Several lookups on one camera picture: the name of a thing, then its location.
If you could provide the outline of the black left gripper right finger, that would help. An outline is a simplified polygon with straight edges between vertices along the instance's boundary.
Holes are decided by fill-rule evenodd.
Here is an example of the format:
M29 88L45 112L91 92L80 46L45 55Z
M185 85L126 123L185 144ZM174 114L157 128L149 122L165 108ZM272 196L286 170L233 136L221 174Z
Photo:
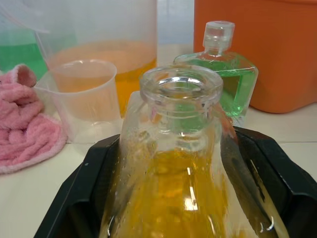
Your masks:
M317 236L317 183L274 139L235 127L222 133L220 154L253 234Z

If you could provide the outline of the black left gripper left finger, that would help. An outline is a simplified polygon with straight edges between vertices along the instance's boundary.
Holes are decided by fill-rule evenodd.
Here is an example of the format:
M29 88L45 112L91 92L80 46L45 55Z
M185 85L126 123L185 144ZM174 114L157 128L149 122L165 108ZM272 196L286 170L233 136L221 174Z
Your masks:
M117 162L119 135L89 148L83 162L62 183L35 237L97 238Z

